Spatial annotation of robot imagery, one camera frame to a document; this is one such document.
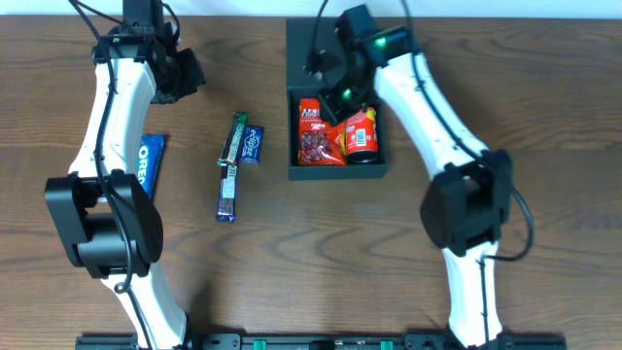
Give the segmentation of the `dark green box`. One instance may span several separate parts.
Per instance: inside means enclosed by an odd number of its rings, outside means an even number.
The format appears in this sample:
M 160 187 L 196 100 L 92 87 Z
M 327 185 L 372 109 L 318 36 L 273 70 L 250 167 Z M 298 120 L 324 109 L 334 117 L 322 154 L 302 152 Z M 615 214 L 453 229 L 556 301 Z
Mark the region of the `dark green box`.
M 369 164 L 346 166 L 302 166 L 298 163 L 299 105 L 302 98 L 314 98 L 327 84 L 338 82 L 346 72 L 346 58 L 334 33 L 333 17 L 320 21 L 317 48 L 333 55 L 334 66 L 325 72 L 325 81 L 318 80 L 304 70 L 315 20 L 311 17 L 294 17 L 286 20 L 287 99 L 289 127 L 288 177 L 300 180 L 379 179 L 388 170 L 387 137 L 385 136 L 386 109 L 375 102 L 376 130 L 379 142 L 379 159 Z

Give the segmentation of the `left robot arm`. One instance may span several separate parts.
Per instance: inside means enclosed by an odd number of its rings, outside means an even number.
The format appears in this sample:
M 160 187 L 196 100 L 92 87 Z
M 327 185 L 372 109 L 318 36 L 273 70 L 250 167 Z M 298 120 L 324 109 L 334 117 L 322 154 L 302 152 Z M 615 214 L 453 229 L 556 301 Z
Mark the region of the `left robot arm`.
M 68 260 L 114 292 L 135 332 L 79 336 L 79 349 L 193 349 L 188 316 L 174 300 L 159 259 L 163 225 L 139 183 L 148 110 L 203 85 L 181 25 L 159 0 L 125 1 L 92 50 L 96 93 L 83 144 L 67 175 L 48 179 L 45 201 Z

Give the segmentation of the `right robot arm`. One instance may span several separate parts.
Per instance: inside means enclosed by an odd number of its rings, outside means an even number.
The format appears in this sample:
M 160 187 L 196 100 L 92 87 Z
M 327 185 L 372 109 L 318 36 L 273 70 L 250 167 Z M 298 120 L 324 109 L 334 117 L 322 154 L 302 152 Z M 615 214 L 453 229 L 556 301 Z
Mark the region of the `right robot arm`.
M 449 330 L 464 348 L 497 344 L 502 325 L 495 263 L 514 194 L 508 153 L 490 150 L 461 121 L 432 77 L 410 23 L 383 30 L 359 5 L 335 20 L 334 34 L 346 68 L 318 93 L 320 118 L 345 124 L 376 101 L 395 113 L 430 177 L 420 216 L 445 261 Z

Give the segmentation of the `red Pringles can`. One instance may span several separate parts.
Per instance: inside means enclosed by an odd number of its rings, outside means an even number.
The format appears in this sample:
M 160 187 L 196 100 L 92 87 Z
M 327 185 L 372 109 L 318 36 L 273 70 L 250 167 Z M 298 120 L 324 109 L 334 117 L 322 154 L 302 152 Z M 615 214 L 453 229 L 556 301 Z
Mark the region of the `red Pringles can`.
M 360 110 L 345 123 L 346 160 L 350 164 L 375 163 L 379 159 L 376 111 Z

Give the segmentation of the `red Hacks candy bag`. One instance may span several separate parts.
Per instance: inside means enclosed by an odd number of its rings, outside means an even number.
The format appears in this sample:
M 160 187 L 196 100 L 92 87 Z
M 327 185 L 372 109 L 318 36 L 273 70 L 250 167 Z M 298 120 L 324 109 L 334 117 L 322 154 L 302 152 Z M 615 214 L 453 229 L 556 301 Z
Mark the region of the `red Hacks candy bag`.
M 321 118 L 321 104 L 302 98 L 299 104 L 300 166 L 345 166 L 344 124 L 333 126 Z

